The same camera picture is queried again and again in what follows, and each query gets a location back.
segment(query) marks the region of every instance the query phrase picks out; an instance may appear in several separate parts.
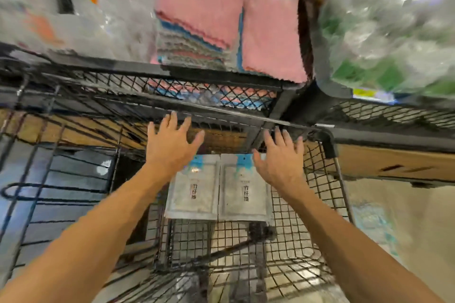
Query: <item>hand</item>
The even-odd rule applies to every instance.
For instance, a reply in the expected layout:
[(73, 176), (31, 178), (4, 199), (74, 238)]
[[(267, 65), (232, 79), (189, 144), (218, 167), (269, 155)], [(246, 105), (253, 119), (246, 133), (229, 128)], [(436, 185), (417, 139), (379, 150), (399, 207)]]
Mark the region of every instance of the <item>hand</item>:
[(191, 126), (191, 117), (187, 117), (177, 129), (177, 113), (166, 115), (158, 133), (155, 125), (148, 125), (146, 162), (143, 169), (153, 173), (161, 185), (165, 185), (185, 167), (196, 155), (204, 142), (204, 131), (200, 131), (191, 144), (187, 141), (187, 132)]
[(257, 150), (253, 150), (253, 160), (256, 170), (265, 182), (274, 187), (285, 199), (298, 194), (296, 189), (304, 180), (304, 141), (297, 139), (294, 146), (291, 136), (285, 130), (283, 135), (280, 129), (275, 129), (275, 141), (269, 131), (264, 132), (264, 141), (267, 146), (265, 161)]

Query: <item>forearm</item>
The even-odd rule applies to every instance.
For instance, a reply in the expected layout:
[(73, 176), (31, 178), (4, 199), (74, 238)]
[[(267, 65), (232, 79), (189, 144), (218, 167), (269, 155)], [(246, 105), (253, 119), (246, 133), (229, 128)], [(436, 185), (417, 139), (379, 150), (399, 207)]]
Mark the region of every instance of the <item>forearm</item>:
[(303, 220), (351, 303), (442, 303), (423, 282), (324, 204), (303, 179), (293, 184), (299, 185), (295, 190), (299, 195), (285, 199)]
[(142, 168), (66, 229), (0, 294), (0, 302), (89, 303), (102, 288), (135, 225), (161, 189)]

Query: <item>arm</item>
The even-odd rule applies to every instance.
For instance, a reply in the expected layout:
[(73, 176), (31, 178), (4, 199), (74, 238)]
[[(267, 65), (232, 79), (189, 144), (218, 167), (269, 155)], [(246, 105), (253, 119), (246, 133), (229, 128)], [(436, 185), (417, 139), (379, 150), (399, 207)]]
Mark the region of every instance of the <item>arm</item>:
[(351, 303), (443, 303), (420, 279), (320, 200), (303, 176), (304, 143), (287, 131), (265, 132), (267, 158), (254, 152), (258, 172), (304, 222)]
[(125, 243), (159, 190), (196, 154), (200, 132), (187, 143), (188, 117), (173, 112), (158, 134), (148, 128), (146, 162), (137, 174), (67, 228), (0, 292), (0, 303), (90, 303), (108, 279)]

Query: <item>finger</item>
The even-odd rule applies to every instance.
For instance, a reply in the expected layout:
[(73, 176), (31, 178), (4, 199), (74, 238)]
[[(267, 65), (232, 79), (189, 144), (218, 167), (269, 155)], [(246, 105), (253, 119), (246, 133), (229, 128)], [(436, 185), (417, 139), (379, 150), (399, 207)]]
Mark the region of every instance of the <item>finger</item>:
[(278, 128), (278, 126), (275, 127), (275, 142), (278, 146), (284, 146), (284, 140), (283, 140), (283, 137), (281, 135), (281, 131), (280, 129)]
[(299, 136), (299, 138), (297, 138), (297, 153), (302, 156), (305, 153), (304, 139), (302, 136)]
[(180, 128), (178, 129), (180, 132), (187, 133), (188, 129), (190, 129), (191, 126), (191, 116), (185, 117), (185, 121), (182, 123)]
[(165, 117), (163, 117), (161, 123), (160, 123), (160, 129), (159, 129), (159, 132), (161, 132), (162, 130), (166, 129), (168, 127), (168, 124), (169, 124), (169, 114), (166, 114)]
[(171, 112), (171, 119), (169, 120), (168, 128), (172, 130), (177, 129), (177, 113), (175, 111)]
[(286, 146), (288, 146), (290, 148), (294, 148), (294, 143), (287, 130), (283, 131), (283, 138), (284, 138), (284, 143), (286, 144)]
[(258, 172), (262, 170), (265, 164), (261, 158), (261, 154), (256, 149), (253, 150), (253, 162)]
[(275, 142), (273, 141), (272, 136), (270, 135), (270, 132), (268, 131), (268, 129), (264, 130), (264, 142), (265, 142), (265, 146), (267, 146), (267, 148), (271, 148), (271, 147), (275, 146)]
[(194, 137), (194, 140), (193, 140), (193, 142), (190, 145), (191, 146), (191, 151), (193, 152), (193, 155), (195, 155), (197, 153), (199, 147), (204, 142), (204, 136), (205, 136), (205, 132), (201, 131), (198, 134), (196, 134), (196, 136)]
[(147, 128), (147, 137), (149, 140), (153, 139), (153, 137), (155, 136), (155, 124), (153, 122), (150, 122), (148, 124), (148, 128)]

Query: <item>shopping cart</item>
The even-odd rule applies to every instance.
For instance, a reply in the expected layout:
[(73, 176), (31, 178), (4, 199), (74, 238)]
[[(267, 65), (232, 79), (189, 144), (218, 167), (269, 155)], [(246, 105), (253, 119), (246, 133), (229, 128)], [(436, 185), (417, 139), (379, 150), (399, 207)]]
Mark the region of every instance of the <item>shopping cart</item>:
[[(179, 122), (192, 117), (190, 139), (205, 129), (200, 153), (248, 153), (248, 134), (264, 126), (287, 129), (294, 139), (302, 135), (310, 188), (352, 221), (336, 148), (324, 129), (128, 94), (81, 80), (78, 72), (64, 76), (16, 64), (0, 72), (3, 284), (140, 168), (147, 124), (169, 110), (179, 111)], [(261, 142), (257, 148), (265, 150)], [(304, 224), (276, 191), (270, 224), (166, 219), (166, 198), (162, 190), (146, 211), (95, 302), (265, 302), (335, 284)]]

